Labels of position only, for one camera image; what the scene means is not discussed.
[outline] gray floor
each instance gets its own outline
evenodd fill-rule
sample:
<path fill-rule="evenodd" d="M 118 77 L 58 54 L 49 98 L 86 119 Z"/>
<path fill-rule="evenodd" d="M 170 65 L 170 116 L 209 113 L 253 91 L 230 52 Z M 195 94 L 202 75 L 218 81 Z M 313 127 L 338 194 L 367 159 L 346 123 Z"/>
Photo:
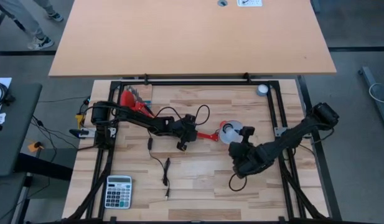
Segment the gray floor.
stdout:
<path fill-rule="evenodd" d="M 72 1 L 52 2 L 67 18 Z M 59 42 L 65 23 L 47 21 L 32 1 L 24 3 L 45 32 Z M 329 47 L 384 45 L 384 0 L 331 0 L 321 1 L 321 6 L 317 18 Z M 0 28 L 0 50 L 25 50 L 29 39 L 5 18 Z M 332 58 L 336 76 L 306 77 L 306 81 L 313 103 L 328 102 L 340 114 L 335 134 L 323 143 L 340 210 L 344 220 L 384 223 L 384 125 L 366 83 L 357 74 L 366 65 L 384 83 L 384 52 L 332 53 Z M 44 86 L 40 100 L 89 95 L 91 79 L 47 78 L 52 60 L 51 56 L 0 57 L 0 77 L 14 77 L 14 82 L 40 82 Z M 80 103 L 40 103 L 35 115 L 48 128 L 67 132 L 76 128 L 74 114 Z M 27 138 L 49 145 L 34 127 L 30 127 Z M 55 142 L 58 147 L 68 147 L 60 140 Z M 32 200 L 26 220 L 57 220 L 64 201 L 64 197 Z"/>

